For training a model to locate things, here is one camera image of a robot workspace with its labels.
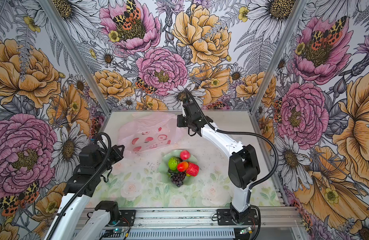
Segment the red orange mango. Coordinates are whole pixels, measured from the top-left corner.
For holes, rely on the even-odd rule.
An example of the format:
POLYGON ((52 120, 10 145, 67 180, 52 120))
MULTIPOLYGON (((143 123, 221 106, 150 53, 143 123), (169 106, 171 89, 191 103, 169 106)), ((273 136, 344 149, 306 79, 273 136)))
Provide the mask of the red orange mango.
POLYGON ((189 167, 189 163, 186 162, 186 161, 183 161, 183 162, 180 162, 178 165, 177 165, 177 170, 179 172, 185 172, 189 167))

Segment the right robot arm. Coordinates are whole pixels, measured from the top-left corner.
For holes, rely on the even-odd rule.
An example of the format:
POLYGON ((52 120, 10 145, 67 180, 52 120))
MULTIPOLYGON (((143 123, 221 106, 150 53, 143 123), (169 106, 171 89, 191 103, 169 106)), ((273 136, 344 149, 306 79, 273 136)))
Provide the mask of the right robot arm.
POLYGON ((177 116, 177 126, 210 141, 228 158, 228 177, 234 185, 230 215, 234 223, 242 224, 251 211, 250 186, 260 173, 255 148, 235 141, 230 134, 221 133, 213 120, 205 116, 193 101, 182 102, 182 114, 177 116))

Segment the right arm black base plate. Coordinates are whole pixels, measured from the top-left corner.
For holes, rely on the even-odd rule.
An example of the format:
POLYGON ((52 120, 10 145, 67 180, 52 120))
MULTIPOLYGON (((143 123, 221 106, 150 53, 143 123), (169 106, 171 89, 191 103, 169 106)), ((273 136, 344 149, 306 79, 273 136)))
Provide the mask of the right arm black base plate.
POLYGON ((232 209, 217 209, 216 217, 219 226, 254 226, 259 224, 259 214, 254 208, 248 208, 242 213, 232 209))

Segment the pink plastic bag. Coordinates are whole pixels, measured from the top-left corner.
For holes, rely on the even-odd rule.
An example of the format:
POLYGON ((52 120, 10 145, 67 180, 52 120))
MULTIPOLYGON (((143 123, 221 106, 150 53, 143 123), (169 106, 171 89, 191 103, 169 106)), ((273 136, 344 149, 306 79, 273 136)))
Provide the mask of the pink plastic bag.
POLYGON ((131 159, 137 154, 175 144, 185 134, 185 129, 177 127, 177 115, 157 112, 120 127, 117 144, 124 146, 123 156, 131 159))

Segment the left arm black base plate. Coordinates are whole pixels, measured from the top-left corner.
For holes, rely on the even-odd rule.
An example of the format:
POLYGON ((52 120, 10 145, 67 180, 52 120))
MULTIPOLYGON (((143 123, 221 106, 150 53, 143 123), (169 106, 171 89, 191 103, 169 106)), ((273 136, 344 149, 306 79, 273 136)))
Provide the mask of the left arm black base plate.
POLYGON ((116 227, 133 227, 136 219, 136 210, 119 210, 119 219, 116 227))

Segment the red pink apple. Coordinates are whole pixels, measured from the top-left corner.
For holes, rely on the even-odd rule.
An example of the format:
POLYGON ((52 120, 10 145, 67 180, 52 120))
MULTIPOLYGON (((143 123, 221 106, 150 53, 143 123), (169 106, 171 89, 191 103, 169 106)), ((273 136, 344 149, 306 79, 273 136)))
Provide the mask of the red pink apple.
POLYGON ((187 161, 191 157, 191 154, 187 150, 183 150, 180 152, 180 158, 182 161, 187 161))

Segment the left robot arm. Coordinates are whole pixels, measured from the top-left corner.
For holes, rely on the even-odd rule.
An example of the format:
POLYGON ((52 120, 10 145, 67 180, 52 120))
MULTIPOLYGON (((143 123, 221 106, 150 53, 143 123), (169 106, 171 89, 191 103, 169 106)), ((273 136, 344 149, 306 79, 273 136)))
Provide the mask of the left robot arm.
POLYGON ((70 240, 78 220, 90 201, 101 176, 123 159, 124 146, 105 150, 97 144, 88 145, 79 154, 80 164, 67 181, 59 210, 45 236, 46 240, 70 240))

